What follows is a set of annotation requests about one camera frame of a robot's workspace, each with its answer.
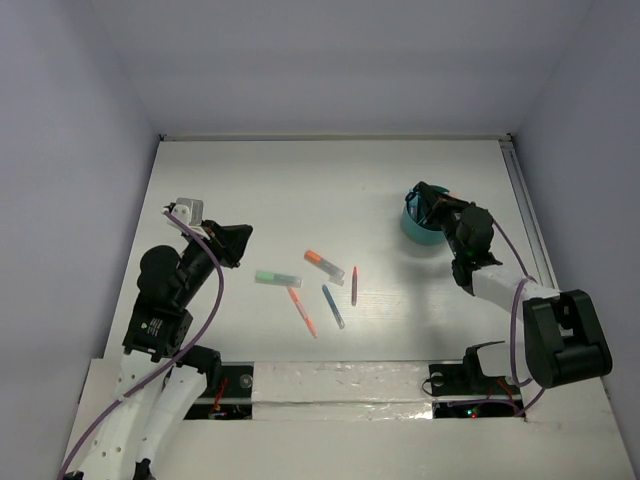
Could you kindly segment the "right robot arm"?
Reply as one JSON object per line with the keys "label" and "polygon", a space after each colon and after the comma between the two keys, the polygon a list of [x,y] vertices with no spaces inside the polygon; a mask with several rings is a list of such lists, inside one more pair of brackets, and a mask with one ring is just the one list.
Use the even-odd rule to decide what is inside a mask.
{"label": "right robot arm", "polygon": [[535,382],[551,389],[612,372],[613,357],[591,297],[536,282],[487,209],[423,181],[405,203],[420,228],[443,234],[455,283],[510,314],[511,349],[516,324],[522,324],[529,378],[518,385]]}

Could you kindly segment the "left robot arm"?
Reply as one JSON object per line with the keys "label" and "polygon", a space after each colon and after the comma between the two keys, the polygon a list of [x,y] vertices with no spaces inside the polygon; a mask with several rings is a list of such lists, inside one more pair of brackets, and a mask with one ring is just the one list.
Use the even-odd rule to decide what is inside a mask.
{"label": "left robot arm", "polygon": [[224,387],[219,352],[186,338],[188,305],[211,274],[239,266],[253,229],[169,220],[188,245],[182,253],[160,245],[143,255],[114,398],[71,450],[89,441],[85,457],[77,467],[65,461],[61,479],[153,478],[194,402]]}

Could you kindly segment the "blue pen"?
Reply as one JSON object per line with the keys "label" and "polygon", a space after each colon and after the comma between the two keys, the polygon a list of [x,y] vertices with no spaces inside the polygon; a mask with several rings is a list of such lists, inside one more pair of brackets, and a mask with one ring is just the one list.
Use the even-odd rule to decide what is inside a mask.
{"label": "blue pen", "polygon": [[338,325],[338,327],[340,329],[344,329],[345,328],[345,322],[344,319],[342,318],[342,315],[338,309],[338,306],[330,292],[330,289],[327,285],[323,284],[322,285],[322,292],[324,294],[324,297],[329,305],[329,308],[334,316],[334,319],[336,320],[336,323]]}

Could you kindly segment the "teal round organizer container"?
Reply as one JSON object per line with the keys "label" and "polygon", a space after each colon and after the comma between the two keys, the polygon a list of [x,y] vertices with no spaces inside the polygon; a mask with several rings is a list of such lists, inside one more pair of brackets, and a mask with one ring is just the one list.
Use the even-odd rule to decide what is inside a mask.
{"label": "teal round organizer container", "polygon": [[406,237],[417,245],[435,246],[445,242],[445,236],[440,229],[428,222],[425,225],[418,225],[410,219],[406,210],[405,198],[400,227]]}

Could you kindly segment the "aluminium rail right side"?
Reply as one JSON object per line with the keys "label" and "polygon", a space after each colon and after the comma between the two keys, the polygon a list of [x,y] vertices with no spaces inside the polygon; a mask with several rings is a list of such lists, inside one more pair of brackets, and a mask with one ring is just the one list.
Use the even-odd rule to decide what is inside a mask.
{"label": "aluminium rail right side", "polygon": [[494,150],[497,193],[489,209],[503,230],[498,235],[497,256],[505,266],[499,275],[501,284],[492,289],[492,295],[501,308],[510,312],[516,287],[525,273],[534,278],[525,287],[527,291],[557,290],[559,285],[514,143],[508,139],[497,140]]}

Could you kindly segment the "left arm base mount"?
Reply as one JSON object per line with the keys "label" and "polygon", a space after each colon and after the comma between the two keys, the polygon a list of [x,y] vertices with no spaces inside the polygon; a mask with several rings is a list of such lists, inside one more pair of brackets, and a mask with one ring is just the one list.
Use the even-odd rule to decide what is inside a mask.
{"label": "left arm base mount", "polygon": [[251,420],[254,365],[223,363],[218,383],[207,388],[186,413],[185,420]]}

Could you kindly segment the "orange pen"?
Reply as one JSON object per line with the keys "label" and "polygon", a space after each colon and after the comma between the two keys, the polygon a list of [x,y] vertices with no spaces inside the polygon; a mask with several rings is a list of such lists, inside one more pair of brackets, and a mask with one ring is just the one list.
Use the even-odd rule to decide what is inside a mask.
{"label": "orange pen", "polygon": [[298,313],[300,314],[303,322],[305,323],[307,329],[309,330],[310,334],[312,335],[313,338],[317,337],[317,330],[314,326],[313,321],[311,320],[311,318],[309,317],[308,313],[306,312],[306,310],[304,309],[304,306],[302,305],[296,291],[294,288],[292,287],[288,287],[287,288],[288,294],[290,296],[290,298],[292,299]]}

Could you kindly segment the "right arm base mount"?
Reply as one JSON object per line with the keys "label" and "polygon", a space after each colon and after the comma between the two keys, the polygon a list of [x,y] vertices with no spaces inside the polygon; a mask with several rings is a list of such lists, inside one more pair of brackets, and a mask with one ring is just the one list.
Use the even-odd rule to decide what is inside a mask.
{"label": "right arm base mount", "polygon": [[434,419],[509,418],[524,407],[520,389],[504,376],[470,373],[462,363],[430,364],[421,389]]}

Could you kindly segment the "red purple pen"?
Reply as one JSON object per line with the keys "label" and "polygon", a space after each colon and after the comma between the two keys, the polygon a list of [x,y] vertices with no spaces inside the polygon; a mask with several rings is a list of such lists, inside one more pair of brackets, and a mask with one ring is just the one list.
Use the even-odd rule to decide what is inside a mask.
{"label": "red purple pen", "polygon": [[358,301],[358,267],[354,266],[351,277],[351,305],[356,306]]}

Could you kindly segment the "green highlighter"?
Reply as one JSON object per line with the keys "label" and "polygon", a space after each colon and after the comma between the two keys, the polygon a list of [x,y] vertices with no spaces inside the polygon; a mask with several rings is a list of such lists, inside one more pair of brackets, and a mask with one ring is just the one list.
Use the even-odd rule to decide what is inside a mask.
{"label": "green highlighter", "polygon": [[299,276],[263,270],[258,270],[256,272],[255,281],[261,284],[283,286],[287,288],[300,288],[302,286],[302,278]]}

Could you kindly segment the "orange capped highlighter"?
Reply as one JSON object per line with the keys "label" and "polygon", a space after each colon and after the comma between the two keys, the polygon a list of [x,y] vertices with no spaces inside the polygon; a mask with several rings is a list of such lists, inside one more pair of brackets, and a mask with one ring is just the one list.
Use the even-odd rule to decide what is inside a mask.
{"label": "orange capped highlighter", "polygon": [[344,285],[345,272],[326,258],[312,250],[307,250],[304,253],[304,259],[327,274],[331,283]]}

